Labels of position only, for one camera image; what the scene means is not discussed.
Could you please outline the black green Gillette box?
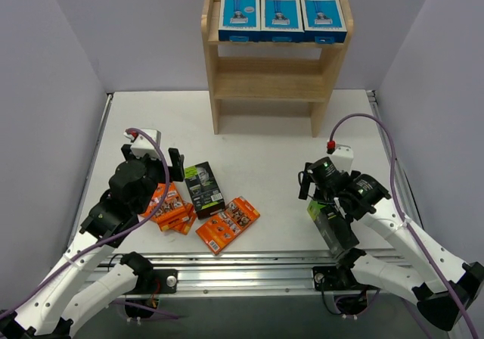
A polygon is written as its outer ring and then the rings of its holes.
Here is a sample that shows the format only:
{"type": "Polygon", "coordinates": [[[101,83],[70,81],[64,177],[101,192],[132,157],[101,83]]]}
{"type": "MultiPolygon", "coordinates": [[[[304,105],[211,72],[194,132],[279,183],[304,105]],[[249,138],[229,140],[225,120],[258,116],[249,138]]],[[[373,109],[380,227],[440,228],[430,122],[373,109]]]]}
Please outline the black green Gillette box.
{"type": "Polygon", "coordinates": [[[198,219],[225,209],[225,199],[208,161],[185,168],[185,184],[198,219]]]}
{"type": "Polygon", "coordinates": [[[353,233],[350,224],[333,205],[311,200],[307,211],[333,258],[338,259],[359,245],[359,240],[353,233]]]}

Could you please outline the blue Harry's razor box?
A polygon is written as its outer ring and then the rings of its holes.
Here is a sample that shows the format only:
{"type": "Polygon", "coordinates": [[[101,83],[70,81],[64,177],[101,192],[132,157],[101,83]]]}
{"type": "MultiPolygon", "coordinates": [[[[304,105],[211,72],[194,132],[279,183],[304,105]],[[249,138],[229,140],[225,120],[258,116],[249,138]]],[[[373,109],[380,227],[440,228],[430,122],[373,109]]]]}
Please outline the blue Harry's razor box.
{"type": "Polygon", "coordinates": [[[344,43],[347,28],[340,0],[300,0],[304,42],[344,43]]]}
{"type": "Polygon", "coordinates": [[[300,0],[260,0],[262,42],[302,42],[300,0]]]}

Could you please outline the white Harry's razor blister pack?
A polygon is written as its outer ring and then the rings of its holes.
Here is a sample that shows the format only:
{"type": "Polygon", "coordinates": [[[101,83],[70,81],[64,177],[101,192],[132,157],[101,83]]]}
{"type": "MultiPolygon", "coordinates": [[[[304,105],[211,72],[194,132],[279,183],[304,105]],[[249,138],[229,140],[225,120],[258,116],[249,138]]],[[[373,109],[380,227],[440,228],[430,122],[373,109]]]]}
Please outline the white Harry's razor blister pack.
{"type": "Polygon", "coordinates": [[[260,0],[220,0],[218,37],[221,42],[258,42],[260,0]]]}

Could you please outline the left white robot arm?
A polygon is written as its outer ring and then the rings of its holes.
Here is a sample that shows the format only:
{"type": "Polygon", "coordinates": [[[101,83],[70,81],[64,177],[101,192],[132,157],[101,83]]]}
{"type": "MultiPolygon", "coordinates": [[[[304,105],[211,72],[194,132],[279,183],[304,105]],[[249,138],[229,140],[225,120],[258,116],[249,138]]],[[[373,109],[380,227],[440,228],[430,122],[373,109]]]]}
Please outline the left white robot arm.
{"type": "Polygon", "coordinates": [[[125,158],[109,180],[109,188],[91,208],[71,245],[48,276],[22,304],[1,312],[1,334],[6,338],[72,338],[94,315],[123,294],[153,290],[153,264],[136,252],[100,279],[84,286],[98,265],[140,226],[157,187],[185,177],[184,157],[169,149],[170,165],[155,148],[144,155],[123,145],[125,158]]]}

